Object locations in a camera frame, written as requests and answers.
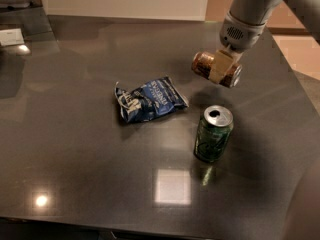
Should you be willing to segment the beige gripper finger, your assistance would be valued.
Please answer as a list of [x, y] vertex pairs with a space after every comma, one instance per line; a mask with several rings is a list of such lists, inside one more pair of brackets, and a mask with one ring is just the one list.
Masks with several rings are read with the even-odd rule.
[[219, 84], [227, 72], [231, 69], [235, 59], [223, 50], [217, 50], [214, 54], [214, 61], [209, 73], [209, 80], [215, 84]]

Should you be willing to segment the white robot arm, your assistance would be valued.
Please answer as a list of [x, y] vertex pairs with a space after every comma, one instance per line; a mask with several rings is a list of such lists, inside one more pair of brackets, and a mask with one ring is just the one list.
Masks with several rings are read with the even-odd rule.
[[320, 43], [320, 0], [233, 0], [221, 30], [221, 48], [214, 53], [208, 79], [233, 87], [242, 70], [242, 54], [260, 38], [273, 10], [284, 2], [317, 43]]

